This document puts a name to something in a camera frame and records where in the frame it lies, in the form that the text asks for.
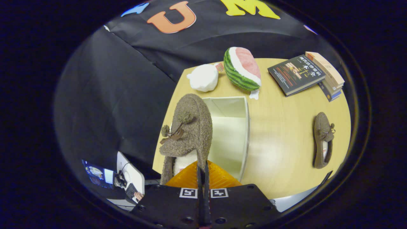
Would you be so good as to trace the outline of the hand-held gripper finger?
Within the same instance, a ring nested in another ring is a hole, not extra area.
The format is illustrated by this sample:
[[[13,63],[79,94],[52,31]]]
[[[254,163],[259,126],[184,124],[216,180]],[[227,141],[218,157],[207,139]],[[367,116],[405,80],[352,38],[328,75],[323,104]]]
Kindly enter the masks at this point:
[[[240,184],[211,161],[205,166],[203,219],[211,229],[260,229],[281,217],[255,184]]]
[[[130,215],[148,229],[198,229],[202,224],[202,170],[194,162],[168,185],[154,185]]]

